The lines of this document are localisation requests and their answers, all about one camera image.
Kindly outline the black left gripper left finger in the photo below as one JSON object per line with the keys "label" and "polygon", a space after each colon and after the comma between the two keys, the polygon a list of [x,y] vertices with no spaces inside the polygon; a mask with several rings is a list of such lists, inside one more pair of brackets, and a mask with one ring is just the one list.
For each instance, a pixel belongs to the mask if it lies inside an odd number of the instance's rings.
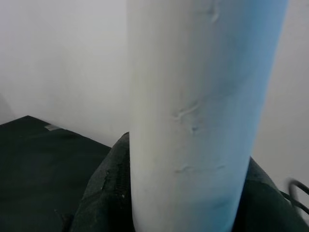
{"label": "black left gripper left finger", "polygon": [[94,171],[70,226],[71,232],[133,232],[129,133]]}

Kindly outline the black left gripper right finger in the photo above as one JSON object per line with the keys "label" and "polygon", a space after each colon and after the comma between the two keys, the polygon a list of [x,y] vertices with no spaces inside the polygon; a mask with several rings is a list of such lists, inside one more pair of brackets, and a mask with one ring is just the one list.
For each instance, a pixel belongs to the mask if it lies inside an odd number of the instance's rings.
{"label": "black left gripper right finger", "polygon": [[309,225],[298,210],[308,213],[309,208],[298,201],[297,188],[309,192],[306,185],[295,179],[288,182],[288,193],[280,191],[254,159],[250,159],[233,231],[307,232]]}

